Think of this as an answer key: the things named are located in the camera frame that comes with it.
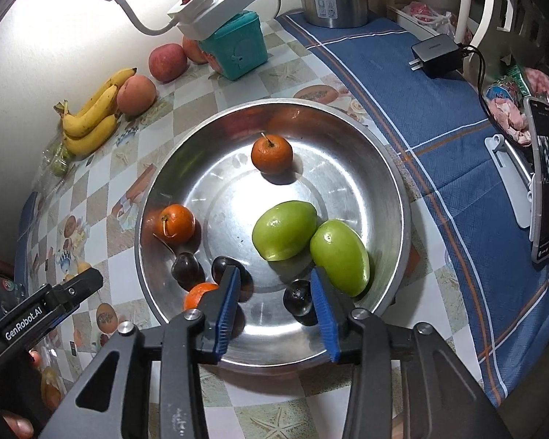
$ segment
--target turquoise plastic container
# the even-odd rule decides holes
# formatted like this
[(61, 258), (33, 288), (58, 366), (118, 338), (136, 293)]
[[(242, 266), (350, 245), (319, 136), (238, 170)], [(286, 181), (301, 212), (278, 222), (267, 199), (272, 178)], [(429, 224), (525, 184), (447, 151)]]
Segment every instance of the turquoise plastic container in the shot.
[(230, 80), (236, 80), (268, 59), (261, 22), (254, 11), (243, 11), (220, 26), (214, 34), (199, 41), (211, 67)]

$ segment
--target bowl rim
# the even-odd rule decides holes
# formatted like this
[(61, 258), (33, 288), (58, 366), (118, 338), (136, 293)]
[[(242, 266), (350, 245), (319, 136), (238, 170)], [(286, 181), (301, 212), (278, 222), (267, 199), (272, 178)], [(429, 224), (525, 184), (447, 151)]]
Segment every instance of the bowl rim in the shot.
[[(163, 162), (157, 167), (151, 180), (149, 186), (145, 191), (145, 196), (142, 198), (141, 206), (139, 206), (138, 217), (136, 219), (135, 226), (135, 261), (136, 261), (136, 273), (138, 275), (139, 284), (141, 285), (142, 292), (145, 296), (146, 302), (156, 317), (157, 321), (160, 324), (166, 324), (170, 319), (167, 319), (160, 311), (157, 303), (155, 302), (151, 292), (148, 288), (148, 285), (145, 282), (145, 274), (143, 271), (142, 263), (142, 250), (141, 250), (141, 230), (142, 230), (142, 220), (144, 216), (144, 211), (146, 204), (149, 199), (150, 192), (160, 174), (161, 170), (167, 164), (169, 159), (174, 155), (174, 153), (185, 143), (187, 142), (195, 133), (201, 131), (205, 126), (211, 124), (215, 120), (221, 119), (222, 117), (238, 112), (242, 109), (248, 109), (251, 107), (261, 106), (261, 105), (272, 105), (272, 104), (286, 104), (286, 105), (295, 105), (309, 107), (313, 109), (322, 110), (330, 115), (337, 117), (338, 119), (346, 122), (351, 127), (355, 128), (361, 135), (363, 135), (374, 147), (377, 152), (382, 157), (383, 161), (388, 168), (394, 186), (397, 189), (399, 195), (399, 211), (400, 217), (402, 220), (401, 233), (400, 233), (400, 246), (399, 246), (399, 258), (397, 260), (396, 269), (392, 274), (392, 278), (387, 283), (386, 288), (382, 295), (379, 297), (379, 300), (373, 306), (371, 311), (376, 315), (382, 315), (388, 306), (391, 304), (392, 300), (396, 295), (396, 291), (400, 286), (402, 281), (404, 271), (408, 263), (408, 255), (410, 252), (411, 246), (411, 212), (410, 212), (410, 203), (408, 202), (408, 194), (406, 192), (404, 181), (400, 172), (385, 149), (382, 142), (376, 137), (372, 131), (360, 124), (360, 122), (355, 121), (352, 117), (349, 117), (344, 112), (341, 112), (338, 109), (329, 107), (325, 104), (314, 101), (306, 101), (305, 99), (290, 99), (290, 98), (272, 98), (272, 99), (259, 99), (258, 101), (244, 102), (243, 104), (238, 104), (236, 106), (224, 109), (211, 117), (205, 119), (203, 122), (197, 124), (195, 127), (191, 128), (189, 131), (186, 131), (185, 136), (173, 147), (173, 149), (168, 153)], [(296, 371), (297, 369), (308, 368), (319, 363), (323, 363), (325, 358), (326, 350), (317, 353), (313, 356), (306, 357), (303, 360), (298, 360), (295, 362), (284, 363), (284, 364), (273, 364), (273, 365), (250, 365), (247, 363), (240, 363), (227, 358), (227, 354), (222, 358), (220, 365), (231, 371), (242, 372), (245, 374), (284, 374), (289, 371)]]

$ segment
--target banana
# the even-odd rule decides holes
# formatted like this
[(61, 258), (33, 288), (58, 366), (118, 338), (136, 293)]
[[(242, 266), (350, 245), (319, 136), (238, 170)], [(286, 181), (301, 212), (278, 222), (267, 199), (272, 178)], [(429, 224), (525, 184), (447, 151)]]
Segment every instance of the banana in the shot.
[(81, 117), (70, 114), (67, 101), (63, 102), (64, 110), (61, 114), (63, 130), (71, 137), (83, 137), (91, 132), (100, 121), (110, 115), (116, 103), (118, 86), (111, 86), (104, 90), (100, 98)]
[(112, 86), (122, 87), (126, 80), (135, 74), (136, 68), (121, 69), (120, 71), (112, 74), (110, 78), (106, 82), (104, 82), (98, 90), (95, 91), (94, 95), (89, 98), (89, 100), (83, 105), (79, 112), (75, 114), (75, 116), (81, 117), (82, 115), (84, 115), (89, 109), (92, 108), (92, 106), (102, 96), (106, 89)]
[(89, 155), (100, 148), (112, 133), (116, 130), (117, 118), (114, 114), (104, 118), (85, 137), (76, 139), (63, 133), (63, 143), (67, 150), (74, 155)]

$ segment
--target power strip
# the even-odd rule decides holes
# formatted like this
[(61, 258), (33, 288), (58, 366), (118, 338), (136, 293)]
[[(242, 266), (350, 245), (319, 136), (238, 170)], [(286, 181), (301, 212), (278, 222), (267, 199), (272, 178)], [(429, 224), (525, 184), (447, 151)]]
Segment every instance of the power strip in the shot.
[(189, 39), (203, 41), (255, 0), (179, 0), (167, 14)]

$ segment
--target metal bowl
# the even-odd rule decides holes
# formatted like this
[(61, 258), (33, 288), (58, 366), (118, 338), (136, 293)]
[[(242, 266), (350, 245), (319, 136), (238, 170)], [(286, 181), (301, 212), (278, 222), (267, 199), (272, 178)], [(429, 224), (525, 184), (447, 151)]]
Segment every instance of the metal bowl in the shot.
[[(250, 161), (261, 132), (293, 146), (293, 171), (263, 176)], [(257, 219), (277, 203), (312, 203), (320, 220), (338, 218), (357, 232), (374, 265), (357, 304), (380, 315), (394, 298), (410, 249), (410, 208), (400, 174), (382, 143), (346, 114), (316, 102), (265, 99), (210, 117), (184, 138), (155, 173), (136, 224), (136, 267), (158, 321), (182, 312), (187, 291), (171, 277), (174, 255), (154, 237), (154, 220), (171, 203), (187, 206), (197, 231), (181, 250), (195, 253), (211, 281), (220, 255), (242, 262), (253, 285), (241, 297), (221, 365), (256, 374), (326, 361), (317, 326), (299, 323), (283, 306), (285, 287), (309, 278), (309, 249), (268, 263), (252, 245)]]

